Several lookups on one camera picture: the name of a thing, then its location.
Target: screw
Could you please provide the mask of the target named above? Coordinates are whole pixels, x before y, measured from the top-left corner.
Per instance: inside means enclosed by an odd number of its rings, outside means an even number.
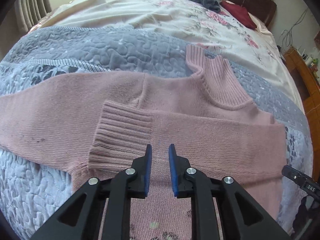
[[[96,185],[98,183],[98,179],[97,178],[91,178],[88,180],[90,185]]]
[[[224,180],[224,182],[227,183],[227,184],[232,184],[232,183],[233,183],[233,178],[232,178],[232,177],[229,177],[229,176],[228,176],[228,177],[225,177],[223,180]]]
[[[188,174],[195,174],[197,170],[195,168],[187,168],[187,173]]]
[[[136,170],[134,168],[128,168],[125,170],[125,173],[128,175],[135,174]]]

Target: triangular cutout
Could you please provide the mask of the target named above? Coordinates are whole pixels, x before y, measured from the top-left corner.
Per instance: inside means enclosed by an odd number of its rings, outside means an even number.
[[[235,193],[244,224],[246,226],[251,226],[255,223],[262,221],[263,216],[256,210],[254,206],[250,204],[241,194]]]
[[[78,197],[60,216],[59,221],[63,224],[75,227],[86,198],[86,194],[82,194],[80,197]]]

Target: wooden nightstand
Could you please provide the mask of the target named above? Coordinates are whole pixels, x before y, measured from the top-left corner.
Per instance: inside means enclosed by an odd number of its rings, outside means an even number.
[[[295,48],[285,54],[286,66],[300,93],[308,119],[313,146],[312,177],[318,180],[320,175],[320,90],[316,78],[305,64]]]

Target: curtain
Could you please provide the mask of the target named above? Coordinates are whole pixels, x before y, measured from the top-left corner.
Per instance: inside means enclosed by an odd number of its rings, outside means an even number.
[[[23,34],[52,11],[49,0],[16,0],[14,9],[19,31]]]

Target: red pillow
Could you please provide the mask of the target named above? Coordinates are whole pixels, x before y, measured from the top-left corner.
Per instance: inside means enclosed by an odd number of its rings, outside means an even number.
[[[251,20],[245,7],[241,7],[237,4],[231,4],[226,1],[221,1],[220,5],[247,28],[253,30],[257,28],[256,24]]]

